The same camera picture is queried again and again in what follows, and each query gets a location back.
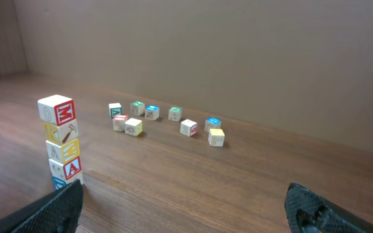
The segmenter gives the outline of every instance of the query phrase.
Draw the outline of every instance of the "blue block face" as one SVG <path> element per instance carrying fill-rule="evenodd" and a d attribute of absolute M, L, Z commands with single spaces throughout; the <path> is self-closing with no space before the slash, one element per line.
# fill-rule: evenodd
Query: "blue block face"
<path fill-rule="evenodd" d="M 221 123 L 221 120 L 217 119 L 215 117 L 210 117 L 210 118 L 207 119 L 207 122 L 210 122 L 211 124 L 219 124 L 219 123 Z"/>
<path fill-rule="evenodd" d="M 146 109 L 149 110 L 149 111 L 156 111 L 156 110 L 159 109 L 159 107 L 158 106 L 154 106 L 154 105 L 149 105 Z"/>
<path fill-rule="evenodd" d="M 52 182 L 54 183 L 54 189 L 60 189 L 65 186 L 67 183 L 57 177 L 52 177 Z"/>

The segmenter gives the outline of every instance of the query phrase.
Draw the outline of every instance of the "gray wall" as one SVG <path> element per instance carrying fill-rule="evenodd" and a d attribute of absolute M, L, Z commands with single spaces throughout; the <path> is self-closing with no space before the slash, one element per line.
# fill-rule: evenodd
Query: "gray wall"
<path fill-rule="evenodd" d="M 31 71 L 373 151 L 373 0 L 15 0 Z"/>

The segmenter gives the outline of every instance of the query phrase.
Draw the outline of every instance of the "letter on block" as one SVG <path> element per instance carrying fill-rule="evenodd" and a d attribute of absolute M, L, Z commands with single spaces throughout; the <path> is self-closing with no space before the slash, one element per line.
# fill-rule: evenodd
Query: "letter on block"
<path fill-rule="evenodd" d="M 37 101 L 40 118 L 45 122 L 62 126 L 76 118 L 73 99 L 55 94 Z"/>
<path fill-rule="evenodd" d="M 210 146 L 223 146 L 224 145 L 224 132 L 222 129 L 210 129 L 208 135 L 208 142 Z"/>
<path fill-rule="evenodd" d="M 159 107 L 155 105 L 149 105 L 145 109 L 145 118 L 149 120 L 156 120 L 159 117 Z"/>
<path fill-rule="evenodd" d="M 192 137 L 197 133 L 197 122 L 193 122 L 191 120 L 184 120 L 181 122 L 181 133 L 188 137 Z"/>
<path fill-rule="evenodd" d="M 80 184 L 84 184 L 84 181 L 83 181 L 83 172 L 79 172 L 77 173 L 76 175 L 73 176 L 73 178 L 67 180 L 67 181 L 64 181 L 62 179 L 59 179 L 57 177 L 52 177 L 52 182 L 54 183 L 54 189 L 60 189 L 62 188 L 63 186 L 66 186 L 67 184 L 75 181 L 79 179 L 80 180 Z"/>
<path fill-rule="evenodd" d="M 55 160 L 49 159 L 52 176 L 68 181 L 71 177 L 82 171 L 80 156 L 72 161 L 62 164 Z"/>
<path fill-rule="evenodd" d="M 115 115 L 113 118 L 113 130 L 124 131 L 124 123 L 127 121 L 127 115 Z"/>
<path fill-rule="evenodd" d="M 78 139 L 73 139 L 63 146 L 59 146 L 50 142 L 49 140 L 46 140 L 45 144 L 47 145 L 49 158 L 62 164 L 66 164 L 80 155 L 80 145 L 78 143 Z"/>
<path fill-rule="evenodd" d="M 137 136 L 142 133 L 142 120 L 131 118 L 124 123 L 124 132 Z"/>
<path fill-rule="evenodd" d="M 113 119 L 115 115 L 122 114 L 122 106 L 120 103 L 109 104 L 109 115 Z"/>
<path fill-rule="evenodd" d="M 205 131 L 209 132 L 210 129 L 221 129 L 221 120 L 215 117 L 210 117 L 205 121 Z"/>
<path fill-rule="evenodd" d="M 168 119 L 179 122 L 181 119 L 182 109 L 180 107 L 171 107 L 169 109 Z"/>
<path fill-rule="evenodd" d="M 145 113 L 145 103 L 136 101 L 130 104 L 130 113 L 140 116 Z"/>
<path fill-rule="evenodd" d="M 57 145 L 62 145 L 78 136 L 77 120 L 72 120 L 61 126 L 44 123 L 45 139 Z"/>

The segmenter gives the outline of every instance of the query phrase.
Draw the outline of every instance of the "white block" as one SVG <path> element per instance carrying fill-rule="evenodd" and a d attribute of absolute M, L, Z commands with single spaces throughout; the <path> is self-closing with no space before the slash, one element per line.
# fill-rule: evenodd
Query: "white block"
<path fill-rule="evenodd" d="M 80 155 L 80 145 L 78 139 L 73 139 L 64 145 L 57 145 L 48 140 L 45 141 L 49 158 L 61 164 L 66 164 Z"/>
<path fill-rule="evenodd" d="M 115 115 L 122 114 L 122 106 L 120 103 L 109 104 L 109 116 L 113 119 Z"/>
<path fill-rule="evenodd" d="M 40 118 L 45 122 L 61 126 L 76 118 L 73 99 L 55 94 L 37 101 Z"/>
<path fill-rule="evenodd" d="M 57 189 L 62 188 L 63 186 L 68 185 L 69 183 L 71 183 L 71 182 L 73 182 L 73 181 L 75 181 L 77 179 L 80 180 L 80 184 L 82 184 L 82 185 L 84 184 L 84 181 L 83 181 L 83 172 L 77 173 L 76 175 L 74 175 L 73 177 L 71 177 L 71 179 L 68 179 L 66 181 L 53 176 L 52 177 L 52 182 L 54 184 L 54 188 L 57 190 Z"/>
<path fill-rule="evenodd" d="M 145 103 L 136 101 L 130 104 L 130 113 L 140 116 L 145 113 Z"/>
<path fill-rule="evenodd" d="M 182 115 L 182 109 L 180 107 L 171 107 L 169 109 L 168 119 L 179 122 Z"/>
<path fill-rule="evenodd" d="M 183 135 L 186 135 L 188 137 L 192 137 L 197 133 L 197 122 L 193 122 L 191 120 L 184 120 L 181 122 L 181 130 L 180 132 Z"/>
<path fill-rule="evenodd" d="M 124 123 L 128 120 L 127 115 L 115 115 L 113 118 L 113 130 L 124 131 Z"/>
<path fill-rule="evenodd" d="M 208 142 L 210 146 L 223 146 L 224 145 L 224 132 L 222 129 L 210 129 L 208 135 Z"/>
<path fill-rule="evenodd" d="M 131 118 L 124 123 L 124 132 L 129 135 L 137 136 L 142 130 L 142 120 Z"/>
<path fill-rule="evenodd" d="M 149 105 L 145 109 L 145 118 L 149 120 L 156 120 L 159 117 L 159 107 L 155 105 Z"/>
<path fill-rule="evenodd" d="M 221 129 L 221 120 L 215 117 L 210 117 L 205 121 L 205 131 L 209 132 L 210 129 Z"/>
<path fill-rule="evenodd" d="M 80 156 L 71 160 L 66 164 L 62 164 L 53 159 L 49 159 L 52 176 L 68 181 L 78 172 L 82 171 L 82 164 L 80 163 Z"/>
<path fill-rule="evenodd" d="M 62 145 L 78 136 L 77 120 L 72 120 L 61 126 L 44 122 L 45 139 L 57 145 Z"/>

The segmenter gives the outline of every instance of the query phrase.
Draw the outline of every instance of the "wooden cube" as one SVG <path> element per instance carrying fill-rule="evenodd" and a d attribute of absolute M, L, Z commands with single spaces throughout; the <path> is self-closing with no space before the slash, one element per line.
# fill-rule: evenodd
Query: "wooden cube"
<path fill-rule="evenodd" d="M 124 123 L 124 132 L 137 136 L 142 133 L 142 120 L 131 118 Z"/>
<path fill-rule="evenodd" d="M 71 177 L 82 171 L 80 156 L 71 160 L 66 164 L 62 164 L 53 159 L 49 159 L 52 176 L 68 181 Z"/>
<path fill-rule="evenodd" d="M 145 103 L 136 101 L 130 104 L 130 113 L 140 116 L 145 113 Z"/>
<path fill-rule="evenodd" d="M 182 109 L 180 107 L 171 107 L 169 109 L 168 119 L 179 122 L 181 119 Z"/>
<path fill-rule="evenodd" d="M 210 129 L 221 129 L 221 120 L 215 117 L 210 117 L 205 121 L 205 131 L 209 132 Z"/>
<path fill-rule="evenodd" d="M 224 132 L 222 129 L 210 129 L 208 135 L 208 142 L 210 146 L 223 146 L 224 145 Z"/>
<path fill-rule="evenodd" d="M 193 122 L 191 120 L 184 120 L 181 122 L 181 130 L 180 132 L 183 135 L 186 135 L 188 137 L 192 137 L 197 133 L 197 122 Z"/>
<path fill-rule="evenodd" d="M 73 181 L 75 181 L 77 179 L 80 180 L 80 184 L 84 184 L 84 181 L 83 181 L 83 172 L 77 173 L 71 179 L 68 179 L 66 181 L 53 176 L 52 177 L 52 182 L 54 184 L 54 188 L 57 190 L 57 189 L 63 188 L 63 186 L 66 186 L 69 183 L 71 183 L 71 182 L 73 182 Z"/>
<path fill-rule="evenodd" d="M 45 144 L 49 152 L 49 158 L 62 164 L 66 164 L 80 155 L 78 139 L 73 139 L 62 146 L 52 143 L 49 140 L 46 140 Z"/>
<path fill-rule="evenodd" d="M 109 116 L 113 119 L 115 115 L 122 114 L 122 106 L 120 103 L 109 104 Z"/>
<path fill-rule="evenodd" d="M 155 105 L 149 105 L 145 109 L 145 118 L 149 120 L 156 120 L 159 117 L 159 107 Z"/>
<path fill-rule="evenodd" d="M 72 120 L 61 126 L 44 123 L 45 139 L 57 145 L 62 145 L 78 136 L 77 120 Z"/>
<path fill-rule="evenodd" d="M 124 132 L 124 123 L 128 120 L 127 115 L 115 115 L 113 118 L 113 130 Z"/>
<path fill-rule="evenodd" d="M 55 126 L 62 126 L 76 118 L 73 99 L 55 94 L 37 101 L 40 118 Z"/>

